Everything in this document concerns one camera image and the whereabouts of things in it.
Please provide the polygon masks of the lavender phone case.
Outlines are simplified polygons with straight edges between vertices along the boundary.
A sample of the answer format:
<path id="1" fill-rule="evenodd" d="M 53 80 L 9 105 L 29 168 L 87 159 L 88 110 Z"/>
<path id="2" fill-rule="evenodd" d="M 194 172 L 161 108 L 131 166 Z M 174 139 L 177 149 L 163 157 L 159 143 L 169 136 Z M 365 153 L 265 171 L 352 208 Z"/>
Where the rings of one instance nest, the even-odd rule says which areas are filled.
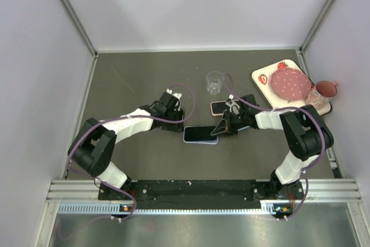
<path id="1" fill-rule="evenodd" d="M 183 138 L 183 141 L 185 143 L 215 145 L 215 144 L 218 143 L 219 138 L 214 137 L 214 138 L 209 138 L 207 140 L 195 140 L 195 139 L 191 139 L 191 138 Z"/>

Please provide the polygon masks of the black phone blue edge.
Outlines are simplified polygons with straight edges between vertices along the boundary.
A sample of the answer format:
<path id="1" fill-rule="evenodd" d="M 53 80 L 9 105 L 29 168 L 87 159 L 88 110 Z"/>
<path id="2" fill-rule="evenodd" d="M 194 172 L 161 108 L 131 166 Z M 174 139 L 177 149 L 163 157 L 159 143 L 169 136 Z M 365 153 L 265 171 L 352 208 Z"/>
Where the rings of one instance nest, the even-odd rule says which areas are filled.
<path id="1" fill-rule="evenodd" d="M 211 135 L 215 126 L 187 126 L 184 128 L 183 139 L 185 142 L 213 142 L 218 137 Z"/>

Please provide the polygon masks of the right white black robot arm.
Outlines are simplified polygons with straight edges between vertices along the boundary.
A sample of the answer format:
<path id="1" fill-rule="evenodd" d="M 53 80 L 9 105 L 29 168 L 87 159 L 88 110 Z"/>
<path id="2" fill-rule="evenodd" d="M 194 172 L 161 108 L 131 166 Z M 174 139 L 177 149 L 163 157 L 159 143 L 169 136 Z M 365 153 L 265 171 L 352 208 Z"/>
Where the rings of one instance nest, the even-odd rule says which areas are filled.
<path id="1" fill-rule="evenodd" d="M 213 136 L 238 135 L 240 130 L 281 130 L 289 151 L 283 162 L 271 173 L 269 182 L 252 185 L 254 198 L 283 198 L 290 194 L 303 172 L 318 161 L 334 144 L 334 137 L 312 105 L 301 108 L 263 110 L 253 94 L 239 101 L 227 99 L 221 121 L 211 132 Z"/>

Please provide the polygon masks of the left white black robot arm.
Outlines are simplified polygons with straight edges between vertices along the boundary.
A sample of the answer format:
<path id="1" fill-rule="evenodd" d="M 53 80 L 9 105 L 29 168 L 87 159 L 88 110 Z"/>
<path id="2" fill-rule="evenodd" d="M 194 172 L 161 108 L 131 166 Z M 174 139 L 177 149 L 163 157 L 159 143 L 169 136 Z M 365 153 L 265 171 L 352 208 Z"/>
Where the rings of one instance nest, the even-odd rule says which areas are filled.
<path id="1" fill-rule="evenodd" d="M 73 140 L 68 155 L 91 177 L 111 186 L 111 192 L 120 199 L 131 192 L 129 177 L 112 162 L 117 143 L 140 132 L 160 128 L 164 131 L 183 131 L 184 109 L 180 93 L 168 89 L 158 101 L 143 105 L 113 121 L 85 121 Z"/>

